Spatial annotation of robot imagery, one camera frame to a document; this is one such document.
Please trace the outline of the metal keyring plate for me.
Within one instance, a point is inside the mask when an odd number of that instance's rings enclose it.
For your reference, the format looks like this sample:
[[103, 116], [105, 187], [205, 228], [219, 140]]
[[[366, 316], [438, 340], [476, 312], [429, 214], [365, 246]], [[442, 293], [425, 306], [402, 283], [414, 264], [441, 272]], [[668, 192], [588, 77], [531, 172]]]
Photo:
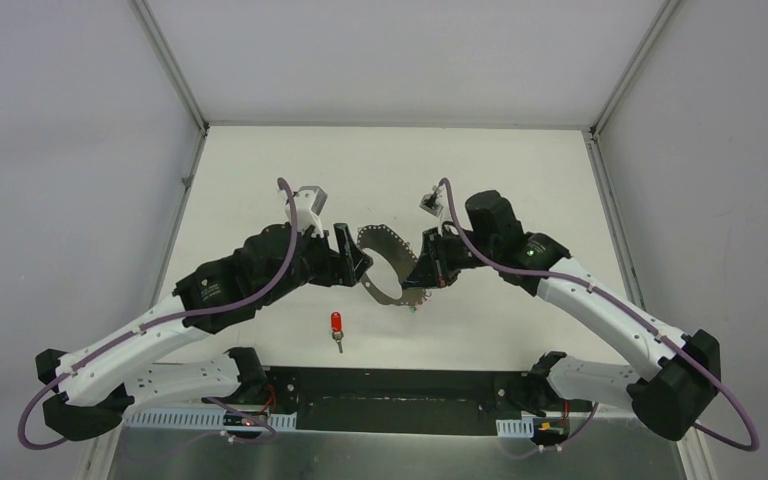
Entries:
[[395, 230], [385, 224], [363, 226], [358, 230], [357, 245], [364, 253], [374, 257], [379, 270], [387, 268], [392, 271], [391, 287], [372, 277], [373, 267], [362, 278], [361, 285], [375, 302], [383, 306], [409, 309], [410, 305], [422, 306], [429, 299], [425, 289], [401, 287], [401, 282], [411, 272], [418, 258]]

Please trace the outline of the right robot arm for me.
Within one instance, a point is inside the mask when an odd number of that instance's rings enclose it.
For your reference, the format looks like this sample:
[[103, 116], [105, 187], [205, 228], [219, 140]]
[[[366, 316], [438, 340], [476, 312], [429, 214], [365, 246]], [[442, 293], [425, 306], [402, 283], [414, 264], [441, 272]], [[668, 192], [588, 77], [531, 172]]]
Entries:
[[566, 312], [624, 360], [588, 362], [548, 352], [506, 387], [511, 405], [537, 416], [565, 400], [610, 405], [678, 441], [717, 395], [713, 382], [721, 377], [721, 362], [714, 336], [704, 330], [689, 335], [616, 298], [563, 245], [524, 231], [498, 191], [467, 200], [469, 230], [458, 231], [438, 190], [425, 195], [420, 207], [438, 224], [423, 232], [419, 259], [402, 286], [446, 288], [463, 270], [492, 266], [506, 283]]

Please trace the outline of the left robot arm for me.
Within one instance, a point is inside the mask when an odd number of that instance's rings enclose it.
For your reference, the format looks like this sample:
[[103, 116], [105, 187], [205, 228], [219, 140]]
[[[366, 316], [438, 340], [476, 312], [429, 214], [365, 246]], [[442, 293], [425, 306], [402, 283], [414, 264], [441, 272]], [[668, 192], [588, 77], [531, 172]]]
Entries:
[[170, 364], [163, 357], [249, 321], [259, 310], [306, 285], [353, 287], [373, 261], [348, 227], [334, 226], [337, 247], [312, 228], [299, 233], [274, 224], [231, 255], [199, 266], [173, 291], [107, 338], [70, 353], [37, 355], [39, 379], [52, 395], [45, 425], [69, 441], [95, 438], [141, 410], [211, 398], [253, 404], [266, 374], [251, 347], [213, 359]]

